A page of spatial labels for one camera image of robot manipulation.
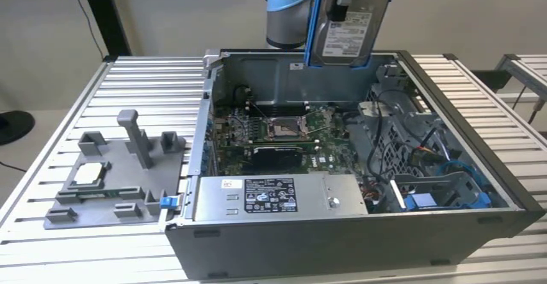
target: aluminum roller conveyor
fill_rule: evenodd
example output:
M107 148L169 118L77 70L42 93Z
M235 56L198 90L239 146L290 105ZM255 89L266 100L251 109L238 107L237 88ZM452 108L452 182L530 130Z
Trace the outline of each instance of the aluminum roller conveyor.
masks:
M506 54L497 69L509 71L540 98L547 100L547 55Z
M547 209L547 141L458 60L414 56L526 189ZM3 283L178 283L187 281L157 224L45 230L78 158L78 139L101 129L126 138L122 109L139 111L150 136L166 126L187 139L186 189L197 113L205 84L202 58L121 57L106 62L0 209ZM399 269L238 283L547 283L547 217L516 238L489 242L457 266Z

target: black pole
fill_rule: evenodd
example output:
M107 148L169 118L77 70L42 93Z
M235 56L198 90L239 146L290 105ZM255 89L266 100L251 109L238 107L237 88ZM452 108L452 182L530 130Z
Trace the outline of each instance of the black pole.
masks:
M127 43L126 32L114 0L87 0L87 2L94 12L99 31L102 31L109 54L114 56L131 55L130 44Z

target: motherboard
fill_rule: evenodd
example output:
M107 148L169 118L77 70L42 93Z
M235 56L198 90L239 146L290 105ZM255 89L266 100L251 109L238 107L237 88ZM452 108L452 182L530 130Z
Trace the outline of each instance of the motherboard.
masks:
M363 174L345 113L329 104L289 108L249 104L215 112L214 144L222 176Z

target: power supply label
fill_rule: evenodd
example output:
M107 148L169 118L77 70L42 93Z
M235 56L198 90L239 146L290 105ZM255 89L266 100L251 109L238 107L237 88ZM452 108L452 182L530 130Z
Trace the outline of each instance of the power supply label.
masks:
M293 178L246 180L246 212L298 212Z

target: white wall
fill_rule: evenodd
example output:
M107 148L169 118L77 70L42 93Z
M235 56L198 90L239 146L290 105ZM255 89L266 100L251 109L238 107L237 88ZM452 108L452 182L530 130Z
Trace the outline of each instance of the white wall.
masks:
M263 47L263 0L117 3L135 54ZM504 53L547 52L545 9L547 0L394 0L377 48L493 68ZM0 0L0 47L0 110L70 107L99 66L77 0Z
M101 61L77 0L0 0L0 110L69 108Z

